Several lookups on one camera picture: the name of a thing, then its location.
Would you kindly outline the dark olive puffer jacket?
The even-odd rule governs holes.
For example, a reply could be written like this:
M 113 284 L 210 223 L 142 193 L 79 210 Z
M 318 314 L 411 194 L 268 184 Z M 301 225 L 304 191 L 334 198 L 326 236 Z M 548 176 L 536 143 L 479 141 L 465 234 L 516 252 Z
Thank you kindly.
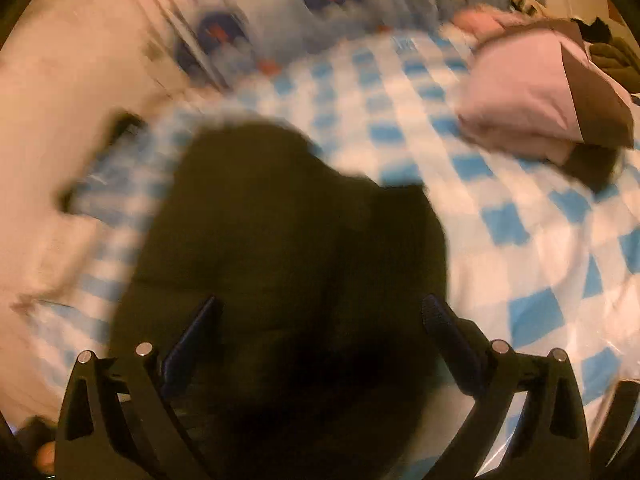
M 182 156 L 108 351 L 170 347 L 206 300 L 169 396 L 218 479 L 382 479 L 435 388 L 423 299 L 446 292 L 424 188 L 326 166 L 300 133 L 203 128 Z

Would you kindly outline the pink and brown folded garment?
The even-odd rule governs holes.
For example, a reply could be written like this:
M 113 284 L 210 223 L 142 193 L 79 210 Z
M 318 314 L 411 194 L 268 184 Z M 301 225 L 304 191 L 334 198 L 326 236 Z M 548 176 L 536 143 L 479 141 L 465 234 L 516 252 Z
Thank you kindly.
M 591 62 L 577 24 L 492 6 L 451 21 L 476 40 L 457 107 L 462 136 L 548 162 L 592 192 L 606 188 L 634 146 L 631 97 Z

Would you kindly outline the whale print blue pillow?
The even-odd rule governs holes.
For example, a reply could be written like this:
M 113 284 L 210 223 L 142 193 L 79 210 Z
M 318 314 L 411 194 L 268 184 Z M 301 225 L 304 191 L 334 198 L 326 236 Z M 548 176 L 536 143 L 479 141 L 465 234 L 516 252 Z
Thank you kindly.
M 198 58 L 177 40 L 178 66 L 195 80 L 209 72 L 224 84 L 260 70 L 269 74 L 296 58 L 342 40 L 389 29 L 434 32 L 459 10 L 488 4 L 509 10 L 511 0 L 186 0 Z

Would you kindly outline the blue white checkered bed cover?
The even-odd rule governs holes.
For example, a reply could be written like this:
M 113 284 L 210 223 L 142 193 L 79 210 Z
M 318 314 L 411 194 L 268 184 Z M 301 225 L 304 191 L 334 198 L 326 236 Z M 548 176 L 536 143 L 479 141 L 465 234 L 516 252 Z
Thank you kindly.
M 518 353 L 568 354 L 586 416 L 590 477 L 598 451 L 589 424 L 620 357 L 639 340 L 636 127 L 634 146 L 599 193 L 548 162 L 488 152 L 462 136 L 457 118 L 472 53 L 460 37 L 426 32 L 345 42 L 228 93 L 179 96 L 96 159 L 76 186 L 72 211 L 102 221 L 103 235 L 70 290 L 39 301 L 34 312 L 39 364 L 62 404 L 81 351 L 112 357 L 115 310 L 196 134 L 270 122 L 300 133 L 341 174 L 424 188 L 446 247 L 446 292 L 434 296 Z M 429 479 L 474 404 L 430 341 L 438 355 L 434 391 L 382 479 Z

